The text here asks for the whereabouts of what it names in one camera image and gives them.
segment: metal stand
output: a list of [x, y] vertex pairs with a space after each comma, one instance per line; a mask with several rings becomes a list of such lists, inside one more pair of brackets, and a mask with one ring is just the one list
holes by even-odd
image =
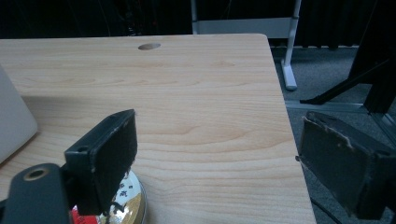
[[319, 95], [313, 99], [301, 100], [300, 102], [302, 104], [323, 105], [324, 103], [330, 101], [332, 98], [336, 97], [337, 95], [358, 85], [359, 83], [361, 83], [362, 80], [366, 79], [367, 77], [370, 77], [373, 74], [376, 74], [378, 72], [378, 70], [383, 68], [384, 65], [388, 64], [388, 62], [389, 62], [389, 60], [386, 60], [366, 72], [363, 72], [357, 76], [350, 77], [347, 80], [340, 82], [333, 88], [329, 89], [328, 91], [325, 91], [324, 93], [322, 93], [321, 95]]
[[226, 20], [226, 21], [198, 21], [195, 0], [191, 0], [192, 33], [202, 34], [240, 34], [261, 33], [268, 38], [287, 38], [286, 56], [282, 59], [282, 70], [288, 91], [297, 90], [296, 80], [291, 70], [291, 54], [299, 20], [302, 0], [296, 0], [291, 18]]

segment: black cable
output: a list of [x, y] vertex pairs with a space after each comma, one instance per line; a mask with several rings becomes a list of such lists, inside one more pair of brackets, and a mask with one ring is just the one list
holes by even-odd
[[327, 210], [323, 205], [318, 203], [312, 197], [309, 197], [309, 199], [311, 200], [312, 204], [314, 204], [317, 208], [319, 208], [322, 212], [324, 212], [329, 218], [331, 218], [332, 221], [334, 221], [334, 223], [342, 224], [341, 221], [337, 217], [335, 217], [329, 210]]
[[102, 11], [103, 18], [105, 19], [105, 23], [106, 23], [106, 27], [107, 27], [107, 34], [108, 34], [108, 36], [111, 36], [110, 28], [108, 27], [107, 17], [106, 17], [105, 11], [103, 10], [101, 0], [98, 0], [98, 3], [99, 3], [99, 7]]
[[76, 13], [75, 13], [75, 11], [74, 11], [74, 9], [73, 9], [73, 7], [72, 7], [72, 4], [70, 3], [70, 0], [67, 0], [67, 4], [69, 5], [70, 11], [72, 12], [72, 15], [73, 15], [73, 19], [74, 19], [74, 21], [75, 21], [75, 23], [76, 23], [76, 26], [77, 26], [77, 28], [78, 28], [79, 37], [85, 37], [85, 36], [84, 36], [84, 33], [83, 33], [82, 29], [81, 29], [81, 26], [80, 26], [80, 24], [79, 24], [79, 22], [78, 22]]
[[230, 0], [229, 2], [228, 2], [228, 4], [227, 4], [227, 7], [224, 9], [224, 11], [223, 11], [223, 13], [221, 14], [221, 16], [220, 16], [220, 19], [222, 20], [222, 18], [224, 17], [224, 15], [225, 15], [225, 13], [227, 12], [227, 10], [228, 10], [228, 13], [227, 13], [227, 20], [228, 20], [228, 16], [230, 15], [230, 9], [231, 9], [231, 3], [233, 2], [233, 0]]

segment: wood grain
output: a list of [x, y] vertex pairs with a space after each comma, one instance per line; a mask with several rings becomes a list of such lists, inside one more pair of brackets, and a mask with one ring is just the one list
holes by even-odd
[[39, 125], [1, 164], [1, 199], [16, 173], [62, 165], [134, 108], [148, 223], [315, 222], [264, 35], [0, 40], [0, 64]]

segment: screw hole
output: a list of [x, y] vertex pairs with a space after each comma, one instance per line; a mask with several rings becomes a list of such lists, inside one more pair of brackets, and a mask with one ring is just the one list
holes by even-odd
[[47, 175], [50, 171], [46, 168], [37, 168], [34, 169], [32, 171], [30, 171], [29, 173], [27, 173], [23, 179], [25, 181], [34, 181], [37, 180], [45, 175]]
[[141, 50], [157, 49], [160, 46], [161, 46], [160, 43], [148, 43], [148, 44], [140, 45], [138, 47], [138, 49], [141, 49]]

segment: dark floor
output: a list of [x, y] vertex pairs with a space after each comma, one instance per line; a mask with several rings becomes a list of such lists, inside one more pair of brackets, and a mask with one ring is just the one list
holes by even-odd
[[[293, 51], [291, 61], [292, 70], [298, 85], [297, 91], [287, 91], [285, 89], [280, 59], [285, 54], [284, 48], [272, 48], [274, 60], [276, 63], [276, 71], [279, 76], [280, 85], [283, 91], [285, 101], [297, 101], [303, 99], [310, 99], [326, 90], [330, 89], [339, 82], [345, 80], [348, 76], [349, 69], [353, 63], [357, 48], [340, 48], [337, 50], [330, 49], [299, 49]], [[332, 101], [341, 103], [359, 103], [362, 104], [365, 97], [370, 90], [371, 85], [359, 84], [350, 91], [337, 96]], [[299, 146], [301, 133], [303, 131], [302, 116], [307, 110], [288, 108], [291, 128], [293, 130], [296, 145]], [[389, 113], [395, 118], [396, 106], [393, 104]], [[389, 147], [391, 144], [386, 135], [376, 125], [371, 116], [365, 113], [350, 113], [350, 112], [329, 112], [322, 111], [328, 115], [343, 120], [352, 125], [360, 131], [369, 134], [374, 139], [386, 144]], [[390, 223], [392, 219], [392, 212], [386, 210], [381, 220], [358, 220], [354, 217], [349, 217], [344, 208], [333, 198], [330, 192], [320, 184], [315, 176], [304, 169], [306, 184], [308, 186], [309, 195], [311, 198], [319, 202], [341, 223]], [[334, 223], [329, 216], [327, 216], [317, 206], [313, 205], [317, 223]]]

